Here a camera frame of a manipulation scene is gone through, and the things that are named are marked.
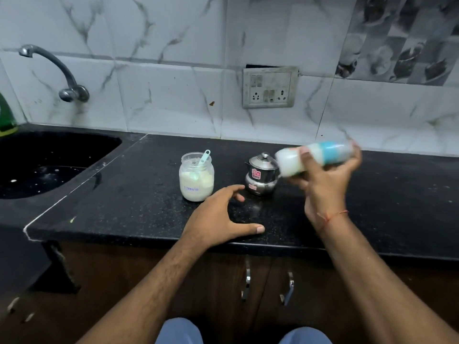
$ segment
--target faucet spout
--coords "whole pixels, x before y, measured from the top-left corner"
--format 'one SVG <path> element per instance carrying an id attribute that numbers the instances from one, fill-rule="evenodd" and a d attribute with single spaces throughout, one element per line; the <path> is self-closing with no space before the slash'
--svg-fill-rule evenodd
<path id="1" fill-rule="evenodd" d="M 79 100 L 83 103 L 89 100 L 88 90 L 84 86 L 77 84 L 75 77 L 73 77 L 68 67 L 66 67 L 66 65 L 63 62 L 61 62 L 56 56 L 48 52 L 46 49 L 43 49 L 39 46 L 35 46 L 34 44 L 26 44 L 19 49 L 19 55 L 23 57 L 31 58 L 34 53 L 37 53 L 47 58 L 49 61 L 54 63 L 54 65 L 56 65 L 64 74 L 65 79 L 67 80 L 68 89 L 66 88 L 59 91 L 59 97 L 62 100 L 66 102 Z"/>

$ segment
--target blue pants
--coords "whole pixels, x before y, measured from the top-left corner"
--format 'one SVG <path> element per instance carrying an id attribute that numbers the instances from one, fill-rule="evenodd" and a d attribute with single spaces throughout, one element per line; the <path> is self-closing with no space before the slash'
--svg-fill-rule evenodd
<path id="1" fill-rule="evenodd" d="M 164 322 L 156 344 L 203 344 L 198 327 L 176 317 Z M 285 335 L 279 344 L 332 344 L 325 334 L 311 327 L 300 327 Z"/>

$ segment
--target glass jar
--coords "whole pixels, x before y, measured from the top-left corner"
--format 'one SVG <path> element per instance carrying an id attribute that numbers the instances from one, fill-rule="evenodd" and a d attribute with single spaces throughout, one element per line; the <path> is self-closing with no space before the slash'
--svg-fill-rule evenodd
<path id="1" fill-rule="evenodd" d="M 209 156 L 203 164 L 198 164 L 201 152 L 191 152 L 182 156 L 179 169 L 180 191 L 189 201 L 204 201 L 213 191 L 214 169 Z"/>

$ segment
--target green bottle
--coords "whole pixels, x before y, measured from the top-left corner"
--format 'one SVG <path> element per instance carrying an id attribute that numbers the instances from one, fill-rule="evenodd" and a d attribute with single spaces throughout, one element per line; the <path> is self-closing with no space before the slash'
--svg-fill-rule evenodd
<path id="1" fill-rule="evenodd" d="M 17 131 L 17 124 L 6 99 L 0 93 L 0 137 Z"/>

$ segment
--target sink basin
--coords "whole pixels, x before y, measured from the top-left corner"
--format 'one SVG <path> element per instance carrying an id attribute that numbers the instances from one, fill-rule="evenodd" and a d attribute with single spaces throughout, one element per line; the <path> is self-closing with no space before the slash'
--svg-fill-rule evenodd
<path id="1" fill-rule="evenodd" d="M 120 138 L 75 132 L 17 132 L 0 138 L 0 199 L 51 191 L 106 156 Z"/>

